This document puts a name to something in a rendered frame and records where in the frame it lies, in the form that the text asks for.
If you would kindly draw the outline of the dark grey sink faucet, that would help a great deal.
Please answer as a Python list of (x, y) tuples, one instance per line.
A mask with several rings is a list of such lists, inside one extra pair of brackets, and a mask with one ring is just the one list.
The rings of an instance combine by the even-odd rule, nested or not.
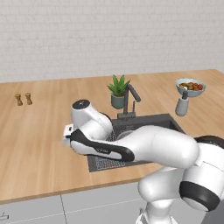
[(132, 106), (132, 111), (128, 111), (128, 101), (129, 101), (129, 93), (132, 93), (134, 97), (133, 103), (140, 102), (141, 98), (136, 92), (136, 90), (128, 84), (127, 87), (125, 88), (124, 92), (124, 105), (123, 105), (123, 112), (117, 114), (118, 119), (127, 119), (127, 118), (135, 118), (136, 117), (136, 112), (135, 112), (135, 106)]

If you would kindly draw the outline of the dark grey sink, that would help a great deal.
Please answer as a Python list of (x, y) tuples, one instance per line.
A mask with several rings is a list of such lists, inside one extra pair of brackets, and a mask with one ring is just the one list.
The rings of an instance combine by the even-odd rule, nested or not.
[[(114, 130), (107, 138), (108, 141), (115, 141), (119, 136), (124, 137), (131, 131), (134, 131), (145, 125), (156, 125), (168, 128), (170, 130), (176, 130), (181, 133), (184, 132), (170, 114), (145, 115), (137, 116), (130, 119), (113, 119), (112, 124)], [(88, 169), (90, 172), (100, 172), (109, 169), (145, 164), (145, 161), (123, 162), (114, 159), (107, 159), (104, 157), (95, 157), (91, 155), (87, 156), (87, 161)]]

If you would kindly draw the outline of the grey drawer front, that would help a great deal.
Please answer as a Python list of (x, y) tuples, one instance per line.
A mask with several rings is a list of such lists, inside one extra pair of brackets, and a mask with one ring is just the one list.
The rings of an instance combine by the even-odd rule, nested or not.
[(60, 196), (0, 205), (0, 224), (66, 224)]
[(92, 209), (127, 211), (134, 207), (134, 210), (138, 210), (140, 206), (145, 205), (139, 196), (137, 182), (63, 194), (61, 198), (67, 214)]

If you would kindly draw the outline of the green plant in grey pot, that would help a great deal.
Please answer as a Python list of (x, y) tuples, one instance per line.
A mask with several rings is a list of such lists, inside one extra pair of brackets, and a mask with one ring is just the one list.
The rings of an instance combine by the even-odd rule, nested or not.
[(129, 84), (130, 80), (126, 81), (124, 75), (120, 78), (113, 75), (113, 83), (108, 85), (108, 89), (111, 91), (111, 105), (115, 109), (123, 108), (125, 89)]

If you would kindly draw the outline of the grey soap dispenser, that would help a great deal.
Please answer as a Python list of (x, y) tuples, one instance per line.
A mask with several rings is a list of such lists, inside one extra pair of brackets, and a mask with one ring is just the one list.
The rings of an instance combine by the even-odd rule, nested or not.
[(175, 108), (176, 115), (185, 116), (187, 114), (188, 105), (189, 105), (188, 92), (185, 90), (182, 96), (178, 99), (178, 103)]

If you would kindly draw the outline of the pale blue bowl of fruit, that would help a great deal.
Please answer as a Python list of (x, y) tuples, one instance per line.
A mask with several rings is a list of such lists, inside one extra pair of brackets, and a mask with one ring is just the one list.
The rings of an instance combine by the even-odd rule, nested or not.
[(207, 85), (199, 80), (181, 78), (175, 81), (178, 92), (182, 95), (184, 91), (189, 97), (197, 97), (201, 95), (207, 88)]

